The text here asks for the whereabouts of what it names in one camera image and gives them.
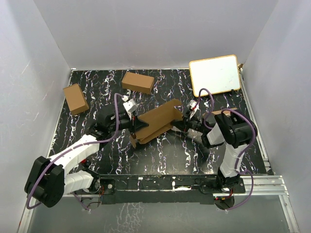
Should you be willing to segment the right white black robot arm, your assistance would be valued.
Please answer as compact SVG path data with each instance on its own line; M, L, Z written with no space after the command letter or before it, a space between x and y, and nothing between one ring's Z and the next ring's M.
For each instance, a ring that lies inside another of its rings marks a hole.
M216 175L197 178L179 177L173 181L175 188L200 189L203 193L245 193L240 167L245 152L255 142L258 130L254 122L238 110L224 109L218 114L205 114L201 119L187 112L172 125L179 131L200 132L203 146L207 149L225 146L223 161Z

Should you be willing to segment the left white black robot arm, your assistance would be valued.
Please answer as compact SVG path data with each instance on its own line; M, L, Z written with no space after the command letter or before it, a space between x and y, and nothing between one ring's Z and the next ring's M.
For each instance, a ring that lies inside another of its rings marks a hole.
M128 129L131 133L136 133L148 125L140 117L129 116L126 112L118 115L100 115L76 143L50 158L40 156L35 159L24 187L27 194L27 209L38 206L30 205L31 199L36 199L38 204L51 208L64 194L80 189L85 189L91 194L98 192L100 181L95 179L91 172L70 173L70 171L112 141L118 131Z

